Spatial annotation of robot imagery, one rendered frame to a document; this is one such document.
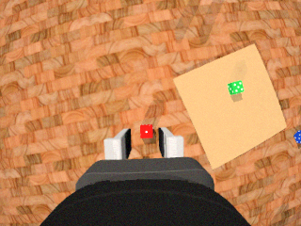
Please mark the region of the blue die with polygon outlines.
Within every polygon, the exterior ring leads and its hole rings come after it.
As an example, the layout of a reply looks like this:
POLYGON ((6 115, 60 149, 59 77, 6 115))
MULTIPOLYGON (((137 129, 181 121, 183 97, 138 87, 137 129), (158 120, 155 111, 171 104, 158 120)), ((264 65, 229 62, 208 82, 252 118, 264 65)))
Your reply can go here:
POLYGON ((293 135, 297 143, 301 143, 301 130, 299 130, 295 135, 293 135))

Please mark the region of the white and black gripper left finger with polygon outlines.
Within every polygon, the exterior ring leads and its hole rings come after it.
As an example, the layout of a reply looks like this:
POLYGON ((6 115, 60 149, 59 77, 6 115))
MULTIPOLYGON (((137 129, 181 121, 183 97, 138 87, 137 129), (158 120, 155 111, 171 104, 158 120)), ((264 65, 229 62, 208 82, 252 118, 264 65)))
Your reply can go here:
POLYGON ((131 128, 122 129, 116 136, 104 141, 104 157, 109 159, 128 159, 132 150, 131 128))

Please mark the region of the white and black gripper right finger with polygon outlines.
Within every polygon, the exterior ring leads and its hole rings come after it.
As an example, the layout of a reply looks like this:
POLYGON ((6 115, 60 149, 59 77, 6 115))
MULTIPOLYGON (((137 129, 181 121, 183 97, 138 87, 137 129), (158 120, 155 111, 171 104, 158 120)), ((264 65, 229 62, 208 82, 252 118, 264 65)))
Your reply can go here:
POLYGON ((161 156, 168 157, 184 157, 183 137, 174 136, 166 127, 159 127, 159 150, 161 156))

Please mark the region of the green die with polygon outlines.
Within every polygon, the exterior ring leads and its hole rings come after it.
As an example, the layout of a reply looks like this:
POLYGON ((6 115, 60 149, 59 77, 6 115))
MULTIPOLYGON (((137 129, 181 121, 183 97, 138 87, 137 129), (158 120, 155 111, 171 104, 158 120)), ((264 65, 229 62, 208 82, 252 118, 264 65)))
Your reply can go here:
POLYGON ((237 93, 245 91, 244 87, 243 87, 242 80, 229 83, 228 84, 228 89, 229 89, 230 95, 237 94, 237 93))

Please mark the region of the tan square mat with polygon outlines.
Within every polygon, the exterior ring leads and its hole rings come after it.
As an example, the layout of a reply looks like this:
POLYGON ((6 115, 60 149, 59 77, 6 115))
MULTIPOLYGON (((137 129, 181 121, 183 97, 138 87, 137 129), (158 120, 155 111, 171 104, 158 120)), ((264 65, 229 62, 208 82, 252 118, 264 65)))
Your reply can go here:
POLYGON ((255 43, 173 79, 212 170, 287 127, 255 43), (228 84, 242 80, 244 92, 228 84))

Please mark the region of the red die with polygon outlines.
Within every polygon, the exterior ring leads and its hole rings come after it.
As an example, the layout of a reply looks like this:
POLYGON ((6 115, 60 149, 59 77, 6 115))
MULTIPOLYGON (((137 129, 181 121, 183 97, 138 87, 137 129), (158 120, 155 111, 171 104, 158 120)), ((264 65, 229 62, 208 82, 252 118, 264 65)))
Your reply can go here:
POLYGON ((141 138, 153 137, 151 124, 141 124, 140 125, 140 137, 141 138))

